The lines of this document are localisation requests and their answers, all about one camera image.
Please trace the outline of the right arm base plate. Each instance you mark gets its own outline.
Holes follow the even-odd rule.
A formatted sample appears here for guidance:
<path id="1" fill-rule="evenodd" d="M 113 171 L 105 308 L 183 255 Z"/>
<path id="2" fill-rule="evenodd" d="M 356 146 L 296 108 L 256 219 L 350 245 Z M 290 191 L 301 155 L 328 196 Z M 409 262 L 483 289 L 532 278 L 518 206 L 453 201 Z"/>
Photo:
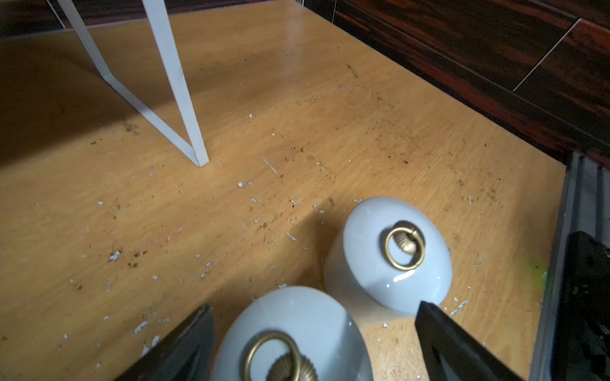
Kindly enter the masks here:
<path id="1" fill-rule="evenodd" d="M 609 248 L 581 231 L 568 240 L 551 375 L 609 379 Z"/>

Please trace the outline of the white tea canister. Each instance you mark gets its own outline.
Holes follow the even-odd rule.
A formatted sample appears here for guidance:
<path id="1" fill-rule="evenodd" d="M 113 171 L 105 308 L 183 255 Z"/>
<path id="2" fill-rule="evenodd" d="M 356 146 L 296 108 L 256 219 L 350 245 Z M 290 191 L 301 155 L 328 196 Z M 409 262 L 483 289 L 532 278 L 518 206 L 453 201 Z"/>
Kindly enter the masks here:
<path id="1" fill-rule="evenodd" d="M 272 291 L 227 331 L 213 380 L 371 380 L 356 322 L 336 300 L 310 287 Z"/>
<path id="2" fill-rule="evenodd" d="M 440 305 L 453 278 L 451 252 L 434 223 L 394 198 L 350 213 L 324 261 L 324 287 L 362 325 L 414 317 Z"/>

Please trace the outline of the white wooden two-tier shelf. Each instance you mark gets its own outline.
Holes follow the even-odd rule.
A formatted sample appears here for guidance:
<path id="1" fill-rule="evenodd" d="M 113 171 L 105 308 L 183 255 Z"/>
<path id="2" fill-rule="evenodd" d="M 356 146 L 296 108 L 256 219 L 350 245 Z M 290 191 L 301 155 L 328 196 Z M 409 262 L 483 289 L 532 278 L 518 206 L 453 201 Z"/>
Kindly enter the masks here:
<path id="1" fill-rule="evenodd" d="M 187 86 L 165 2 L 144 1 L 142 5 L 152 31 L 155 48 L 163 66 L 166 90 L 164 100 L 176 107 L 181 125 L 186 131 L 186 137 L 176 132 L 173 127 L 156 114 L 154 108 L 148 107 L 115 77 L 106 60 L 104 60 L 90 30 L 86 27 L 75 3 L 73 1 L 59 2 L 60 9 L 67 17 L 99 76 L 174 147 L 182 152 L 190 162 L 198 168 L 202 168 L 210 163 L 210 157 L 195 114 L 194 101 Z"/>

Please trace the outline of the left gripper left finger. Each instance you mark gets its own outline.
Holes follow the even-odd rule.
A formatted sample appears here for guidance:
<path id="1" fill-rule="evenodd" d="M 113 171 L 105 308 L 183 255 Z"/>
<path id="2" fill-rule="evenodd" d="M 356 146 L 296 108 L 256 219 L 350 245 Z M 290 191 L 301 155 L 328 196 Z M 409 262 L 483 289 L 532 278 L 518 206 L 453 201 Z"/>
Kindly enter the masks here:
<path id="1" fill-rule="evenodd" d="M 214 318 L 203 304 L 118 380 L 206 380 L 214 352 Z"/>

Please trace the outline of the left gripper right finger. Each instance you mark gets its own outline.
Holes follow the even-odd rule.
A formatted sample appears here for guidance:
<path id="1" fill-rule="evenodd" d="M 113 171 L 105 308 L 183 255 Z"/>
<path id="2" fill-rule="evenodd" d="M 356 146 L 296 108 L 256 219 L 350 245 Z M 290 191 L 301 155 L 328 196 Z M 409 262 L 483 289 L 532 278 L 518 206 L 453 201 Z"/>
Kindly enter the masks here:
<path id="1" fill-rule="evenodd" d="M 521 381 L 435 304 L 419 304 L 415 326 L 431 380 Z"/>

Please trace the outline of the aluminium front rail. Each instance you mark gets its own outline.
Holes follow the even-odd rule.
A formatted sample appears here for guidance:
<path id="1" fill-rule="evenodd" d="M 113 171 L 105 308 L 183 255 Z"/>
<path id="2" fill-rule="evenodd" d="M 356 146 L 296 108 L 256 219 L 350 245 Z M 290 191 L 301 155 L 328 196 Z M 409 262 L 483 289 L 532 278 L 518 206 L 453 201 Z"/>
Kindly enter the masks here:
<path id="1" fill-rule="evenodd" d="M 531 380 L 609 378 L 609 170 L 570 155 Z"/>

